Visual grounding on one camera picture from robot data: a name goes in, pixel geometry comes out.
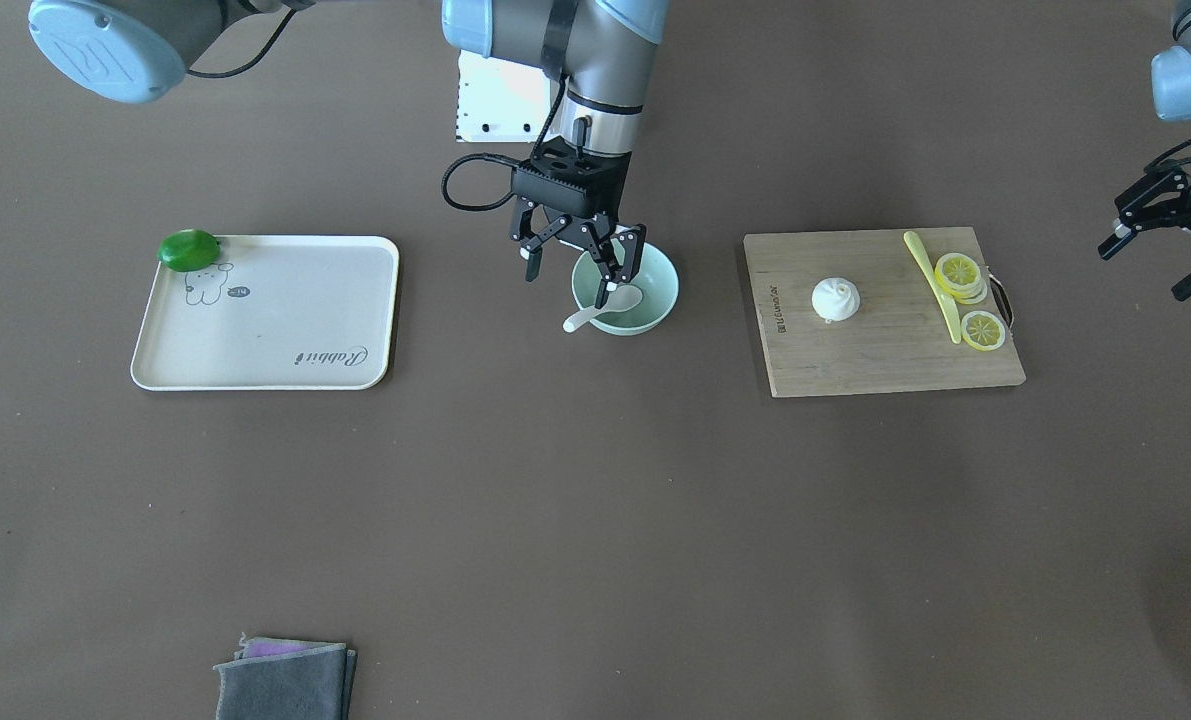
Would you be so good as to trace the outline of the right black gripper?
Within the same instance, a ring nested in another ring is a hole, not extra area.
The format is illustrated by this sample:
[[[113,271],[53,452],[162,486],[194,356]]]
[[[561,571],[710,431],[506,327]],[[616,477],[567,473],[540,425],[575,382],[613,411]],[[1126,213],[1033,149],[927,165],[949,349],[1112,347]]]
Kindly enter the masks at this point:
[[[592,292],[596,309],[604,309],[612,293],[640,274],[646,224],[624,227],[619,220],[631,159],[631,152],[598,155],[555,137],[517,161],[511,173],[511,238],[525,259],[528,283],[540,275],[551,238],[585,246],[584,259],[590,259],[598,282]]]

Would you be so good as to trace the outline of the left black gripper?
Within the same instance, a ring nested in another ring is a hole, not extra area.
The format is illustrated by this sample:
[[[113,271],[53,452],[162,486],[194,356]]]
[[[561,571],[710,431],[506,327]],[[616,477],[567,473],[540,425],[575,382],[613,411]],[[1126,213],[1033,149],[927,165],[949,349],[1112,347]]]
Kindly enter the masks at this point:
[[[1191,233],[1191,176],[1180,161],[1152,167],[1114,201],[1115,228],[1098,246],[1099,258],[1112,259],[1145,231],[1185,228]],[[1179,302],[1191,298],[1191,273],[1171,288]]]

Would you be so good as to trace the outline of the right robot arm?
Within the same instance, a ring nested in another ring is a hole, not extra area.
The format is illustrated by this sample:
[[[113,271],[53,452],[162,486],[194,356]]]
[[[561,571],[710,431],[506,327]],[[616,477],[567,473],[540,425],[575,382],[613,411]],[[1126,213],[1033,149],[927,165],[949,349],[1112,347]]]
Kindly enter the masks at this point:
[[[640,277],[646,225],[626,225],[621,202],[647,90],[665,40],[667,1],[400,1],[416,36],[384,29],[389,1],[32,1],[25,10],[39,54],[73,83],[116,102],[160,100],[183,79],[223,79],[201,70],[217,40],[258,17],[285,10],[283,36],[303,15],[324,12],[312,36],[367,73],[403,64],[398,50],[370,51],[367,38],[397,40],[420,61],[429,42],[543,73],[553,84],[545,118],[528,137],[525,158],[470,152],[453,170],[486,161],[509,169],[501,201],[515,206],[509,236],[534,281],[549,242],[563,243],[596,267],[594,305]]]

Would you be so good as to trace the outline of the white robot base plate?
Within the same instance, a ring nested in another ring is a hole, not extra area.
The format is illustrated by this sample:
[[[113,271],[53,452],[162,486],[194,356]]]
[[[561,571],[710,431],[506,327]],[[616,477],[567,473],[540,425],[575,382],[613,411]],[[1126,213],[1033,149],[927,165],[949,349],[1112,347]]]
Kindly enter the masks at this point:
[[[559,95],[559,83],[513,61],[459,54],[455,140],[532,143]]]

